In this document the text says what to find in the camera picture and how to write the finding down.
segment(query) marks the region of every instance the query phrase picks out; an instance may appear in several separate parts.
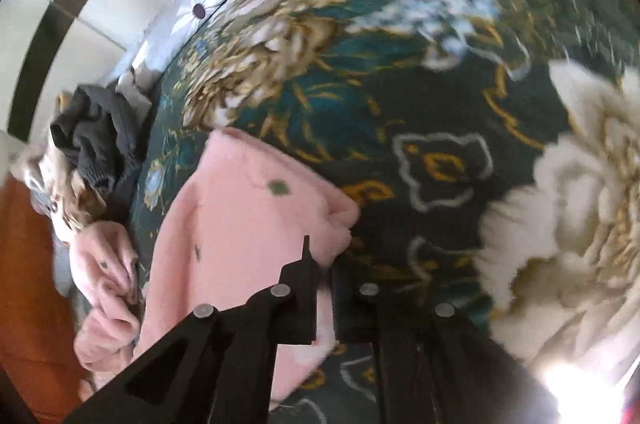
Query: round metal bolt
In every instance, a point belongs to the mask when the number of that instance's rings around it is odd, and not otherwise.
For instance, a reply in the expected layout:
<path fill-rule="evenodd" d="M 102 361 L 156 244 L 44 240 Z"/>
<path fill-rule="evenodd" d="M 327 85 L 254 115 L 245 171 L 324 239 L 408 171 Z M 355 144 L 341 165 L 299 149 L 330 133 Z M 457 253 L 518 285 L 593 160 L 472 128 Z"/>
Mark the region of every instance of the round metal bolt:
<path fill-rule="evenodd" d="M 375 296 L 380 292 L 380 287 L 375 283 L 363 283 L 360 286 L 360 294 L 363 296 Z"/>
<path fill-rule="evenodd" d="M 291 287 L 286 283 L 278 283 L 271 287 L 271 294 L 276 298 L 284 298 L 284 296 L 289 295 L 289 292 L 291 292 Z"/>
<path fill-rule="evenodd" d="M 453 308 L 453 305 L 449 305 L 448 303 L 438 303 L 436 305 L 436 314 L 441 318 L 450 318 L 455 313 L 456 310 Z"/>
<path fill-rule="evenodd" d="M 209 305 L 208 303 L 201 303 L 193 309 L 193 315 L 198 319 L 208 318 L 213 314 L 213 305 Z"/>

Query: pile of clothes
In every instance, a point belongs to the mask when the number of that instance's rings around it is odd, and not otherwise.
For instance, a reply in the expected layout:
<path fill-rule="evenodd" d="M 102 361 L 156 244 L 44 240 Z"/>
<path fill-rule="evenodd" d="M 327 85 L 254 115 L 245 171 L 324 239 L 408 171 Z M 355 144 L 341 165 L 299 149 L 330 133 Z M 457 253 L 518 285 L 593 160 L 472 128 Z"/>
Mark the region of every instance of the pile of clothes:
<path fill-rule="evenodd" d="M 33 208 L 52 223 L 56 289 L 68 297 L 73 281 L 68 247 L 97 220 L 122 223 L 129 213 L 143 155 L 146 96 L 155 77 L 133 69 L 106 87 L 81 85 L 55 99 L 52 122 L 12 165 L 31 190 Z"/>

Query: green patch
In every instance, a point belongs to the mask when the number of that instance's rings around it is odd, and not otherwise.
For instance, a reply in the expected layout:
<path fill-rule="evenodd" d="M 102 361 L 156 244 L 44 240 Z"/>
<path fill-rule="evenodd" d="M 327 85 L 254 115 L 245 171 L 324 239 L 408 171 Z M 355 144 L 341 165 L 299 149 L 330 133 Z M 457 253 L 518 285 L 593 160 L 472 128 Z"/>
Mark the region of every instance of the green patch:
<path fill-rule="evenodd" d="M 270 189 L 271 193 L 276 197 L 283 197 L 284 195 L 291 195 L 291 191 L 289 190 L 289 186 L 286 182 L 281 179 L 270 180 L 267 184 L 267 187 Z"/>

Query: flower center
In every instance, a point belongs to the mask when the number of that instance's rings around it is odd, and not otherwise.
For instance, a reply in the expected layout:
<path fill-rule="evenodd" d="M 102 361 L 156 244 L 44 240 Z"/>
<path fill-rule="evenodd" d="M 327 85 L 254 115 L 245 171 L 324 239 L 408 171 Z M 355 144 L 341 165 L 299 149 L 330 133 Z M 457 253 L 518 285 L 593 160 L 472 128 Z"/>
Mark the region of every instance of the flower center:
<path fill-rule="evenodd" d="M 193 7 L 193 16 L 202 20 L 205 17 L 205 15 L 206 15 L 206 12 L 202 4 L 196 4 Z"/>

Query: folded pink cloth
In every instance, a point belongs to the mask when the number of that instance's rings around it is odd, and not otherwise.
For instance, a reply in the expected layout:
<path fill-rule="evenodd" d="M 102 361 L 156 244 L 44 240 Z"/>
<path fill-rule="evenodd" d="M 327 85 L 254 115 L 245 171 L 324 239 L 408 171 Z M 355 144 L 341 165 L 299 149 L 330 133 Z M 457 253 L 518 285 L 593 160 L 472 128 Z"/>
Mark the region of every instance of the folded pink cloth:
<path fill-rule="evenodd" d="M 74 350 L 80 364 L 106 382 L 130 363 L 140 330 L 127 306 L 136 301 L 138 255 L 123 226 L 96 222 L 72 239 L 69 260 L 76 287 L 92 305 Z"/>
<path fill-rule="evenodd" d="M 357 218 L 357 205 L 308 167 L 240 130 L 214 131 L 158 234 L 134 355 L 196 305 L 225 310 L 276 284 L 280 268 L 300 259 L 304 235 L 310 236 L 312 256 L 328 267 L 351 241 Z M 316 343 L 278 348 L 272 399 L 297 388 L 334 343 L 324 289 Z"/>

